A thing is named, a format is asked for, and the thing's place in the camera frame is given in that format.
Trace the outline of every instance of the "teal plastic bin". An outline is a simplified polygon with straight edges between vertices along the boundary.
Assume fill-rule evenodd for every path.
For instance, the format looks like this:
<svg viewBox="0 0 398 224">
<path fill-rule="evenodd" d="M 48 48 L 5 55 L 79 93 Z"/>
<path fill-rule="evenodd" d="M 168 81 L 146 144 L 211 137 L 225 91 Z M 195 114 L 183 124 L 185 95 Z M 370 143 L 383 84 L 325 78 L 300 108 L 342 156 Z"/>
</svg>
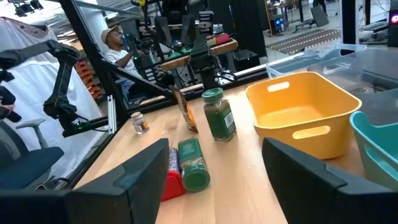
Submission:
<svg viewBox="0 0 398 224">
<path fill-rule="evenodd" d="M 398 190 L 398 123 L 373 126 L 360 111 L 350 117 L 366 178 Z"/>
</svg>

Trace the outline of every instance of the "wooden table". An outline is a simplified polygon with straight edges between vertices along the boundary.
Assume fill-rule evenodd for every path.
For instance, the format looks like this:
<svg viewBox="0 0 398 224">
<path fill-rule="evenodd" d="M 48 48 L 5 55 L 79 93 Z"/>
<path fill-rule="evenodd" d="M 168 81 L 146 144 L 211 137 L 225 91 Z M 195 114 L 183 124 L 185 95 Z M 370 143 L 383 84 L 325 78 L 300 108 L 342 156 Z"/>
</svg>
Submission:
<svg viewBox="0 0 398 224">
<path fill-rule="evenodd" d="M 234 51 L 238 48 L 238 41 L 236 40 L 232 40 L 228 43 L 225 44 L 221 44 L 215 47 L 212 47 L 211 50 L 213 51 L 213 53 L 215 55 L 221 55 L 221 54 L 225 54 L 227 52 L 231 52 Z M 169 62 L 165 62 L 162 64 L 162 70 L 163 71 L 168 71 L 171 69 L 175 69 L 178 67 L 183 67 L 184 65 L 186 65 L 188 63 L 190 56 L 184 56 L 184 57 L 179 57 L 176 58 L 174 60 L 171 60 Z"/>
<path fill-rule="evenodd" d="M 213 141 L 201 98 L 189 101 L 199 134 L 190 132 L 178 106 L 171 106 L 145 114 L 150 130 L 142 136 L 135 133 L 128 121 L 76 187 L 105 174 L 159 138 L 168 138 L 170 146 L 177 147 L 179 141 L 196 136 L 210 172 L 210 186 L 202 192 L 162 202 L 156 223 L 286 223 L 267 178 L 261 156 L 261 139 L 252 125 L 254 116 L 244 91 L 246 87 L 247 85 L 225 91 L 238 129 L 237 135 L 230 142 Z M 363 176 L 361 159 L 354 141 L 347 155 L 328 162 Z"/>
</svg>

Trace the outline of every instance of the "white curtain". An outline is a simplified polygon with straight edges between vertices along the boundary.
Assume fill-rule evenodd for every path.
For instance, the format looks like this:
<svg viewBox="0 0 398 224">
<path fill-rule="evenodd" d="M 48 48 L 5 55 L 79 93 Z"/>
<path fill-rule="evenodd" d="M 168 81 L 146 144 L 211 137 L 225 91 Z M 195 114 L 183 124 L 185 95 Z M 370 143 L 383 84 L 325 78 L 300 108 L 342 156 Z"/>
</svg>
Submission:
<svg viewBox="0 0 398 224">
<path fill-rule="evenodd" d="M 0 34 L 0 51 L 22 49 L 45 40 L 57 39 L 49 28 L 43 31 L 19 21 L 2 17 L 0 17 Z M 15 76 L 15 79 L 8 83 L 2 82 L 1 85 L 4 85 L 16 96 L 15 112 L 22 116 L 19 123 L 12 123 L 5 119 L 6 123 L 19 134 L 28 150 L 31 151 L 40 148 L 33 129 L 15 129 L 15 127 L 32 119 L 46 119 L 46 122 L 40 125 L 44 138 L 49 146 L 58 146 L 65 153 L 52 167 L 51 174 L 56 177 L 66 177 L 76 169 L 87 152 L 101 137 L 101 133 L 88 131 L 64 138 L 62 136 L 63 129 L 58 120 L 54 120 L 43 112 L 43 103 L 53 92 L 58 68 L 58 60 L 50 53 L 44 53 L 8 70 Z M 88 119 L 101 116 L 98 105 L 74 69 L 67 96 L 69 102 L 77 107 L 77 114 L 80 116 Z"/>
</svg>

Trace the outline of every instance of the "white cap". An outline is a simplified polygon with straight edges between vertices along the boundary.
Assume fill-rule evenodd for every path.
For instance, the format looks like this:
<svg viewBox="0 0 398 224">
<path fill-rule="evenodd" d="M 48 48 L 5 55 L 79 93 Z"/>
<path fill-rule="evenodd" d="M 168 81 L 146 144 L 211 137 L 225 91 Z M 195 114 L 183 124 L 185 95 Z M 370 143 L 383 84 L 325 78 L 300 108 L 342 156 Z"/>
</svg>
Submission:
<svg viewBox="0 0 398 224">
<path fill-rule="evenodd" d="M 119 28 L 117 26 L 114 26 L 112 28 L 102 31 L 101 40 L 102 40 L 102 42 L 104 42 L 104 44 L 106 44 L 105 42 L 106 42 L 106 37 L 108 36 L 108 33 L 110 33 L 111 31 L 114 31 L 114 30 L 119 32 Z"/>
</svg>

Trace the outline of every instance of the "chair armrest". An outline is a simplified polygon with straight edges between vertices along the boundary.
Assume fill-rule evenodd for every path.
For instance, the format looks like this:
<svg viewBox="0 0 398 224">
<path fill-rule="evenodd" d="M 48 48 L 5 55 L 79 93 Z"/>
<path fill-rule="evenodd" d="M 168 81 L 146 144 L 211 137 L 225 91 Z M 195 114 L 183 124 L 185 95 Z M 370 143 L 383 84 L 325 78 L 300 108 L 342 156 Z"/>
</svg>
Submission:
<svg viewBox="0 0 398 224">
<path fill-rule="evenodd" d="M 18 125 L 17 129 L 21 129 L 21 128 L 36 128 L 36 127 L 39 127 L 39 125 L 41 123 L 43 123 L 44 121 L 45 121 L 45 119 L 43 119 L 43 118 L 34 119 L 32 121 L 26 121 L 25 123 L 22 123 L 22 124 Z"/>
</svg>

